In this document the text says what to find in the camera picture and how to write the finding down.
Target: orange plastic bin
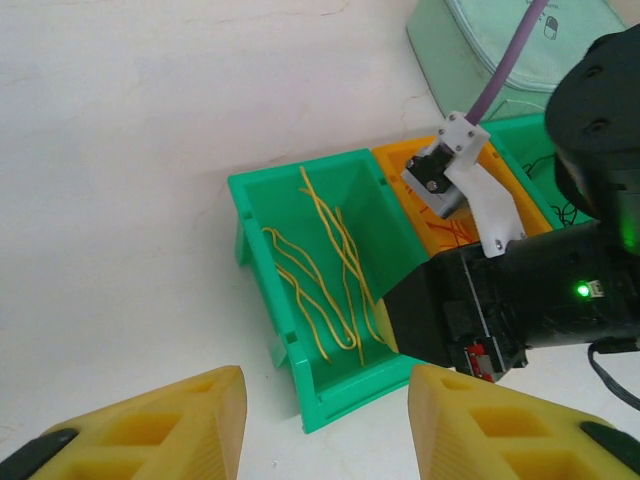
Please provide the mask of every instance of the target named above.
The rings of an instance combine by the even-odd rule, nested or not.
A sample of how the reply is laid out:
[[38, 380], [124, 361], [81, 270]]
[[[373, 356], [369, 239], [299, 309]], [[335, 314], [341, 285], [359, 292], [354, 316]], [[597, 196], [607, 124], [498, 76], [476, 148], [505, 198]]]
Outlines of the orange plastic bin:
[[[425, 205], [400, 176], [407, 160], [433, 140], [434, 137], [417, 138], [372, 150], [430, 256], [449, 248], [479, 241], [475, 223], [468, 209], [457, 213], [449, 220], [443, 220]], [[540, 209], [490, 143], [485, 145], [478, 161], [513, 196], [527, 235], [539, 235], [552, 230]]]

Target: yellow string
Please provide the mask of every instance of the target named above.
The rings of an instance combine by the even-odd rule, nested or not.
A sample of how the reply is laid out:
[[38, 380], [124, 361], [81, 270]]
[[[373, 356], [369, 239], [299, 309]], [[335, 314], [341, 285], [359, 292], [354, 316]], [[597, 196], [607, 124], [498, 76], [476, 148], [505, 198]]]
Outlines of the yellow string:
[[324, 348], [322, 347], [322, 342], [320, 341], [320, 337], [318, 336], [318, 330], [316, 329], [316, 325], [315, 323], [313, 323], [313, 320], [311, 319], [311, 315], [309, 315], [309, 312], [307, 311], [307, 309], [304, 308], [300, 295], [302, 294], [306, 299], [309, 299], [310, 297], [306, 294], [304, 290], [302, 290], [302, 288], [300, 287], [300, 284], [298, 283], [298, 280], [293, 275], [291, 275], [291, 273], [282, 269], [280, 265], [278, 265], [277, 263], [276, 263], [276, 269], [278, 270], [278, 274], [295, 288], [296, 302], [298, 303], [298, 307], [300, 307], [300, 310], [302, 311], [303, 315], [306, 317], [307, 322], [309, 322], [309, 326], [311, 327], [311, 332], [313, 333], [313, 338], [316, 341], [318, 350], [320, 350], [320, 355], [322, 355], [322, 358], [324, 358], [327, 362], [331, 363], [331, 359], [329, 358], [329, 355], [327, 355], [327, 352], [325, 352]]
[[[346, 255], [347, 245], [342, 245], [343, 252]], [[351, 325], [353, 326], [353, 331], [356, 334], [356, 344], [358, 345], [358, 356], [360, 357], [360, 365], [364, 367], [364, 351], [362, 350], [362, 339], [360, 338], [360, 332], [358, 330], [358, 320], [356, 319], [356, 314], [353, 308], [353, 300], [351, 299], [351, 290], [349, 289], [349, 280], [347, 279], [347, 265], [342, 262], [342, 284], [344, 285], [344, 291], [347, 294], [347, 303], [349, 304], [349, 314], [351, 315]], [[360, 294], [362, 295], [362, 286], [360, 286]]]
[[[367, 330], [369, 331], [371, 336], [376, 341], [378, 341], [380, 343], [384, 343], [384, 340], [382, 338], [380, 338], [376, 334], [373, 326], [371, 325], [371, 321], [369, 319], [369, 312], [368, 312], [369, 308], [368, 307], [369, 306], [373, 307], [373, 297], [371, 295], [371, 291], [369, 290], [369, 286], [367, 285], [366, 278], [365, 278], [365, 276], [364, 276], [364, 274], [362, 272], [362, 266], [360, 264], [360, 253], [358, 252], [358, 248], [356, 246], [355, 241], [353, 240], [353, 237], [351, 236], [351, 234], [347, 230], [347, 227], [346, 227], [346, 224], [344, 222], [344, 218], [342, 216], [342, 212], [340, 211], [340, 208], [336, 207], [335, 216], [334, 216], [334, 214], [331, 211], [331, 209], [329, 208], [329, 206], [320, 197], [318, 197], [318, 195], [316, 194], [316, 192], [315, 192], [315, 190], [313, 188], [313, 185], [311, 184], [311, 181], [309, 180], [309, 177], [307, 176], [307, 173], [306, 173], [304, 167], [300, 167], [300, 173], [302, 175], [302, 178], [304, 179], [305, 184], [307, 185], [306, 189], [305, 188], [301, 188], [300, 190], [303, 193], [309, 195], [311, 197], [311, 199], [313, 200], [314, 206], [315, 206], [316, 211], [318, 213], [318, 216], [320, 217], [320, 220], [322, 221], [322, 223], [325, 226], [325, 229], [327, 231], [327, 235], [329, 237], [329, 240], [331, 241], [331, 244], [333, 245], [336, 253], [338, 254], [338, 256], [342, 260], [342, 283], [344, 285], [345, 292], [346, 292], [346, 295], [347, 295], [347, 302], [349, 304], [349, 313], [350, 313], [350, 316], [351, 316], [351, 327], [353, 328], [353, 331], [347, 325], [347, 322], [346, 322], [346, 320], [345, 320], [345, 318], [344, 318], [344, 316], [342, 314], [342, 311], [339, 309], [335, 299], [329, 293], [329, 290], [326, 287], [326, 284], [324, 282], [322, 274], [320, 273], [318, 267], [316, 266], [316, 264], [312, 260], [312, 258], [309, 256], [309, 254], [307, 254], [307, 252], [305, 252], [299, 246], [289, 242], [275, 228], [265, 227], [262, 230], [264, 232], [268, 232], [268, 233], [271, 234], [273, 247], [278, 253], [280, 253], [284, 257], [288, 258], [289, 260], [291, 260], [314, 283], [316, 283], [318, 286], [320, 286], [320, 288], [321, 288], [322, 292], [324, 293], [327, 301], [329, 302], [329, 304], [331, 305], [332, 309], [335, 311], [338, 319], [340, 320], [340, 323], [342, 324], [342, 327], [344, 329], [344, 333], [348, 337], [348, 341], [351, 341], [350, 345], [345, 345], [341, 341], [340, 337], [338, 336], [338, 334], [335, 331], [335, 328], [333, 327], [333, 324], [332, 324], [329, 316], [327, 315], [327, 312], [302, 289], [302, 287], [300, 286], [300, 283], [298, 282], [298, 280], [295, 278], [295, 276], [291, 272], [288, 272], [280, 264], [276, 263], [276, 269], [278, 271], [278, 274], [283, 279], [285, 279], [291, 286], [293, 286], [294, 289], [295, 289], [296, 302], [298, 303], [298, 306], [299, 306], [300, 310], [302, 311], [303, 315], [307, 319], [307, 322], [309, 323], [309, 326], [311, 327], [311, 331], [312, 331], [314, 340], [316, 342], [316, 345], [317, 345], [318, 350], [320, 351], [320, 354], [322, 355], [322, 357], [327, 362], [331, 363], [331, 359], [329, 358], [329, 355], [325, 351], [325, 349], [324, 349], [324, 347], [322, 345], [322, 342], [320, 341], [320, 337], [318, 335], [318, 330], [316, 328], [316, 325], [315, 325], [313, 319], [311, 318], [311, 315], [309, 314], [308, 310], [305, 308], [304, 304], [302, 303], [302, 298], [307, 300], [307, 302], [309, 302], [313, 307], [315, 307], [320, 312], [320, 314], [322, 315], [325, 323], [327, 324], [327, 327], [329, 328], [329, 331], [331, 332], [331, 335], [333, 336], [334, 340], [336, 341], [336, 343], [338, 344], [338, 346], [340, 348], [342, 348], [343, 350], [353, 350], [354, 348], [358, 349], [358, 356], [360, 358], [360, 365], [364, 366], [365, 359], [364, 359], [364, 351], [363, 351], [363, 347], [362, 347], [362, 338], [361, 338], [360, 332], [358, 330], [357, 318], [356, 318], [355, 311], [354, 311], [354, 306], [353, 306], [353, 299], [352, 299], [352, 296], [351, 296], [351, 291], [349, 289], [349, 281], [348, 281], [348, 276], [347, 276], [347, 270], [349, 270], [356, 277], [356, 279], [358, 280], [358, 285], [360, 287], [360, 296], [362, 298], [362, 309], [363, 309], [363, 313], [364, 313], [364, 317], [365, 317], [365, 323], [366, 323], [366, 326], [367, 326]], [[333, 224], [333, 227], [335, 227], [335, 229], [338, 230], [338, 233], [340, 234], [340, 239], [342, 240], [342, 242], [341, 242], [342, 243], [342, 247], [340, 247], [338, 245], [338, 242], [336, 241], [336, 239], [334, 237], [334, 234], [333, 234], [333, 228], [332, 228], [331, 224], [329, 223], [329, 221], [331, 222], [331, 224]], [[311, 266], [311, 270], [313, 270], [313, 273], [311, 271], [309, 271], [309, 269], [307, 269], [293, 255], [291, 255], [290, 253], [288, 253], [285, 250], [283, 250], [278, 245], [278, 242], [283, 243], [287, 247], [295, 250], [300, 255], [302, 255], [304, 257], [304, 259], [308, 262], [308, 264]]]
[[[324, 296], [326, 297], [327, 301], [329, 302], [329, 305], [331, 305], [331, 308], [333, 309], [333, 311], [336, 312], [338, 320], [340, 320], [340, 323], [342, 324], [342, 328], [344, 329], [344, 333], [345, 333], [345, 335], [347, 337], [347, 341], [351, 341], [351, 344], [349, 345], [349, 347], [343, 347], [344, 344], [340, 341], [340, 339], [338, 338], [337, 334], [335, 333], [335, 331], [331, 327], [331, 334], [333, 335], [333, 337], [336, 340], [336, 342], [338, 343], [338, 345], [340, 345], [341, 348], [344, 348], [345, 350], [351, 350], [351, 349], [355, 348], [357, 346], [356, 336], [351, 331], [351, 329], [349, 328], [349, 325], [347, 324], [347, 321], [345, 320], [344, 315], [342, 314], [342, 311], [340, 310], [340, 307], [338, 307], [337, 302], [335, 301], [335, 299], [333, 298], [331, 293], [329, 293], [329, 289], [327, 288], [327, 286], [326, 286], [326, 284], [324, 282], [324, 278], [322, 278], [322, 274], [320, 273], [320, 270], [316, 266], [315, 262], [311, 259], [309, 254], [307, 252], [305, 252], [302, 248], [300, 248], [297, 245], [294, 245], [293, 243], [289, 242], [287, 239], [285, 239], [282, 236], [282, 234], [280, 232], [278, 232], [274, 228], [265, 227], [265, 228], [262, 229], [262, 231], [271, 233], [274, 248], [278, 252], [280, 252], [281, 254], [286, 256], [287, 258], [293, 260], [295, 262], [295, 264], [298, 265], [302, 269], [302, 271], [304, 271], [311, 278], [311, 280], [313, 280], [314, 282], [316, 282], [318, 284], [318, 286], [320, 286], [320, 289], [322, 290], [322, 293], [324, 293]], [[311, 272], [309, 272], [309, 270], [304, 268], [304, 266], [300, 262], [298, 262], [294, 257], [292, 257], [291, 255], [287, 254], [284, 250], [282, 250], [280, 247], [278, 247], [277, 240], [284, 240], [283, 243], [285, 245], [288, 245], [291, 248], [295, 249], [296, 251], [300, 252], [300, 254], [307, 260], [307, 262], [309, 262], [309, 265], [311, 266], [311, 269], [314, 271], [315, 276]]]
[[[340, 337], [338, 336], [337, 332], [335, 331], [335, 329], [333, 328], [333, 324], [331, 323], [331, 321], [329, 320], [329, 316], [327, 315], [326, 311], [315, 301], [313, 300], [309, 295], [307, 295], [307, 293], [302, 290], [302, 288], [300, 288], [301, 294], [302, 296], [309, 302], [311, 303], [314, 307], [316, 307], [316, 309], [318, 309], [318, 311], [320, 312], [320, 314], [322, 315], [322, 317], [324, 318], [327, 327], [329, 328], [329, 331], [331, 332], [331, 336], [333, 337], [333, 339], [336, 341], [336, 343], [338, 344], [338, 346], [340, 348], [342, 348], [343, 350], [353, 350], [354, 348], [356, 348], [358, 346], [358, 342], [357, 342], [357, 337], [356, 335], [351, 331], [351, 329], [349, 329], [349, 326], [346, 323], [346, 320], [344, 319], [344, 316], [342, 315], [342, 312], [340, 311], [340, 309], [338, 308], [338, 305], [336, 304], [335, 299], [331, 296], [331, 294], [329, 293], [329, 291], [326, 288], [326, 285], [324, 283], [324, 279], [322, 278], [322, 274], [320, 273], [320, 271], [318, 270], [318, 267], [316, 266], [315, 262], [311, 259], [311, 257], [309, 256], [309, 254], [307, 252], [305, 252], [302, 248], [298, 247], [297, 245], [289, 242], [287, 239], [285, 239], [282, 234], [280, 232], [278, 232], [276, 229], [274, 228], [270, 228], [270, 227], [265, 227], [262, 229], [265, 232], [269, 232], [271, 233], [272, 236], [272, 240], [273, 240], [273, 245], [274, 248], [282, 253], [283, 255], [285, 255], [287, 258], [290, 258], [292, 260], [295, 261], [295, 263], [302, 269], [304, 270], [309, 277], [311, 277], [312, 280], [314, 280], [322, 289], [323, 293], [325, 294], [325, 297], [327, 298], [327, 301], [333, 306], [334, 310], [337, 312], [338, 314], [338, 318], [340, 319], [340, 322], [342, 323], [342, 326], [345, 329], [345, 335], [348, 337], [348, 341], [351, 341], [350, 345], [345, 345], [342, 340], [340, 339]], [[292, 248], [294, 248], [296, 251], [300, 252], [300, 254], [302, 256], [305, 257], [305, 259], [309, 262], [309, 264], [311, 265], [311, 268], [313, 269], [314, 272], [316, 272], [317, 277], [314, 277], [306, 268], [304, 268], [300, 262], [298, 262], [295, 258], [293, 258], [291, 255], [289, 255], [287, 252], [285, 252], [284, 250], [282, 250], [280, 247], [278, 247], [278, 244], [276, 243], [277, 240], [282, 240], [283, 243], [285, 243], [286, 245], [291, 246]], [[285, 274], [289, 275], [292, 279], [295, 279], [294, 275], [285, 270], [281, 265], [276, 263], [276, 267], [281, 270], [282, 272], [284, 272]]]
[[306, 273], [307, 276], [309, 276], [309, 278], [311, 278], [311, 280], [313, 280], [315, 283], [317, 283], [318, 285], [320, 284], [320, 280], [318, 280], [317, 277], [315, 277], [309, 270], [307, 270], [307, 268], [304, 265], [302, 265], [302, 263], [300, 263], [300, 261], [297, 258], [295, 258], [293, 255], [285, 252], [282, 248], [280, 248], [278, 246], [277, 241], [278, 240], [281, 241], [287, 247], [293, 248], [295, 251], [300, 253], [300, 255], [302, 255], [305, 258], [305, 260], [307, 262], [309, 262], [310, 265], [315, 265], [315, 263], [313, 263], [313, 260], [311, 259], [311, 257], [309, 256], [309, 254], [307, 252], [305, 252], [302, 248], [298, 247], [297, 245], [294, 245], [293, 243], [289, 242], [275, 228], [264, 227], [262, 229], [262, 231], [263, 232], [269, 232], [271, 234], [271, 237], [272, 237], [272, 240], [273, 240], [273, 248], [275, 248], [278, 253], [280, 253], [281, 255], [283, 255], [285, 257], [287, 257], [289, 260], [291, 260], [293, 263], [295, 263], [298, 266], [298, 268], [300, 268], [300, 270], [302, 270], [304, 273]]
[[[356, 246], [356, 242], [353, 241], [353, 237], [349, 233], [349, 230], [347, 230], [347, 226], [344, 223], [344, 219], [342, 218], [342, 212], [340, 211], [340, 207], [336, 207], [336, 216], [338, 217], [338, 222], [340, 222], [340, 225], [342, 225], [344, 233], [347, 236], [347, 239], [349, 240], [351, 248], [353, 249], [353, 252], [355, 254], [356, 260], [358, 261], [358, 265], [360, 265], [360, 252], [358, 252], [358, 247]], [[384, 340], [381, 337], [379, 337], [378, 334], [376, 334], [376, 331], [374, 330], [373, 325], [371, 325], [371, 321], [369, 320], [369, 306], [367, 305], [367, 300], [365, 297], [364, 285], [362, 282], [359, 282], [359, 284], [360, 284], [360, 295], [362, 296], [362, 311], [364, 312], [364, 322], [367, 325], [367, 330], [369, 330], [369, 334], [376, 340], [376, 342], [385, 343]]]
[[328, 205], [326, 203], [324, 203], [324, 201], [322, 199], [320, 199], [318, 197], [318, 195], [316, 194], [315, 190], [313, 190], [313, 186], [311, 185], [311, 182], [309, 181], [309, 177], [307, 176], [307, 173], [305, 172], [304, 167], [300, 167], [300, 172], [302, 173], [302, 176], [305, 179], [305, 182], [307, 183], [307, 186], [309, 187], [307, 189], [301, 188], [300, 191], [303, 192], [303, 193], [306, 193], [307, 195], [309, 195], [313, 199], [313, 203], [316, 206], [316, 210], [318, 212], [318, 215], [320, 216], [320, 220], [322, 220], [322, 223], [325, 226], [325, 229], [327, 231], [327, 235], [329, 236], [329, 240], [331, 241], [331, 244], [333, 245], [333, 248], [338, 253], [338, 255], [340, 256], [342, 261], [345, 263], [347, 268], [349, 270], [351, 270], [351, 273], [353, 273], [355, 275], [355, 277], [358, 279], [358, 281], [360, 281], [363, 284], [367, 300], [369, 301], [369, 304], [371, 305], [371, 307], [373, 307], [374, 306], [373, 297], [371, 296], [371, 292], [369, 290], [369, 286], [367, 285], [367, 281], [366, 281], [366, 279], [364, 277], [364, 274], [362, 273], [362, 268], [360, 267], [360, 263], [356, 260], [354, 253], [351, 251], [351, 248], [347, 249], [347, 255], [350, 257], [349, 260], [351, 260], [353, 262], [353, 265], [349, 262], [349, 260], [347, 259], [347, 255], [345, 255], [342, 252], [342, 249], [338, 246], [338, 242], [336, 241], [336, 239], [333, 236], [333, 230], [331, 228], [331, 225], [329, 225], [329, 222], [325, 218], [325, 216], [322, 213], [322, 211], [324, 210], [327, 213], [327, 216], [329, 217], [329, 220], [331, 220], [331, 223], [334, 224], [334, 226], [338, 230], [338, 233], [340, 233], [340, 236], [342, 237], [343, 243], [344, 242], [348, 242], [346, 240], [345, 233], [342, 231], [342, 228], [340, 227], [340, 224], [338, 223], [338, 221], [334, 217], [333, 213], [331, 212], [331, 209], [328, 207]]

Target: black cable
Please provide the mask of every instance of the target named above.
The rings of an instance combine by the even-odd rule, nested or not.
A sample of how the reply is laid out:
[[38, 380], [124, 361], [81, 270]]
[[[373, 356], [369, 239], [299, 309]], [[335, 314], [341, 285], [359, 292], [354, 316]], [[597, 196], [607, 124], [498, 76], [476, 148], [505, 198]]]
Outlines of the black cable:
[[551, 205], [551, 208], [553, 209], [553, 212], [556, 214], [560, 222], [562, 222], [562, 211], [560, 210], [560, 207], [558, 207], [557, 205]]
[[537, 158], [536, 160], [533, 161], [533, 163], [527, 163], [523, 165], [522, 169], [524, 170], [524, 173], [527, 174], [527, 177], [531, 178], [531, 171], [535, 168], [535, 166], [538, 163], [540, 163], [542, 160], [547, 160], [548, 158], [554, 158], [554, 157], [555, 157], [555, 153], [552, 153], [551, 155], [545, 155], [544, 157]]
[[580, 192], [578, 185], [567, 170], [567, 167], [565, 167], [557, 155], [555, 156], [554, 162], [554, 174], [556, 177], [556, 186], [562, 196], [574, 204], [576, 208], [585, 215], [591, 218], [598, 218], [587, 199]]
[[[589, 350], [587, 351], [587, 357], [589, 358], [589, 363], [591, 364], [591, 367], [595, 370], [595, 372], [598, 374], [598, 376], [604, 383], [605, 387], [607, 387], [609, 391], [611, 391], [611, 393], [613, 393], [616, 397], [618, 397], [620, 400], [625, 402], [627, 405], [640, 411], [640, 398], [636, 397], [627, 389], [625, 389], [622, 385], [616, 382], [613, 379], [613, 377], [609, 375], [607, 371], [604, 368], [602, 368], [598, 362], [596, 362], [595, 358], [593, 358], [594, 353], [596, 352], [602, 353], [599, 351], [599, 349], [600, 349], [600, 345], [597, 345], [595, 343], [592, 343], [591, 345], [589, 345]], [[617, 352], [611, 351], [607, 353], [619, 353], [619, 352], [621, 352], [621, 350], [618, 350]]]
[[[567, 210], [567, 208], [569, 207], [573, 207], [573, 210]], [[578, 217], [578, 209], [576, 208], [575, 205], [573, 205], [571, 202], [567, 202], [567, 204], [562, 207], [562, 218], [561, 218], [561, 222], [565, 227], [569, 227], [571, 225], [573, 225], [574, 223], [576, 223], [576, 218]]]

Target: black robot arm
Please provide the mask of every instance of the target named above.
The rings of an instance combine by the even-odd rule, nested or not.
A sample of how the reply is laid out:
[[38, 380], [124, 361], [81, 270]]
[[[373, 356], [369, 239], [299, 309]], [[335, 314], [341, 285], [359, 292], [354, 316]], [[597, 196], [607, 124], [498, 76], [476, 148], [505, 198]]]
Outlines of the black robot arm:
[[530, 348], [593, 344], [592, 364], [595, 352], [638, 349], [639, 86], [640, 26], [589, 49], [545, 122], [560, 190], [597, 220], [511, 242], [491, 259], [479, 244], [434, 256], [377, 308], [397, 351], [496, 381], [524, 367]]

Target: green plastic bin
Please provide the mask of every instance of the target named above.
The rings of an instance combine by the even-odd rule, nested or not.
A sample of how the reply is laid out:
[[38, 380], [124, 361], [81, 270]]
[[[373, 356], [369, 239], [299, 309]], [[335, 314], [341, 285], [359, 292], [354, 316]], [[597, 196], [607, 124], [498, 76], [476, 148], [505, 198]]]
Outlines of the green plastic bin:
[[[556, 186], [553, 158], [555, 150], [545, 131], [544, 115], [496, 120], [482, 126], [491, 134], [490, 141], [494, 148], [551, 226], [554, 229], [563, 228], [557, 209], [562, 211], [568, 202]], [[534, 166], [529, 177], [525, 168], [528, 169], [531, 165]], [[589, 220], [591, 217], [578, 211], [574, 225]]]
[[[279, 346], [272, 350], [274, 364], [279, 366], [287, 360], [290, 365], [303, 428], [311, 433], [405, 385], [412, 367], [420, 362], [377, 343], [366, 330], [360, 308], [357, 317], [366, 360], [365, 367], [361, 367], [357, 351], [341, 350], [331, 340], [320, 314], [309, 307], [332, 364], [321, 357], [296, 303], [295, 291], [279, 277], [275, 261], [290, 271], [296, 271], [295, 267], [274, 250], [270, 234], [262, 231], [264, 227], [276, 228], [287, 240], [305, 249], [349, 318], [342, 261], [329, 242], [313, 201], [299, 191], [305, 186], [300, 165], [304, 165], [318, 195], [330, 207], [342, 209], [375, 300], [428, 257], [369, 150], [229, 178], [238, 210], [237, 260], [240, 265], [250, 264], [254, 270], [279, 338]], [[296, 276], [315, 300], [323, 300], [319, 288], [308, 277]], [[361, 299], [353, 287], [352, 292], [357, 306]], [[327, 308], [327, 312], [331, 314], [332, 310]]]

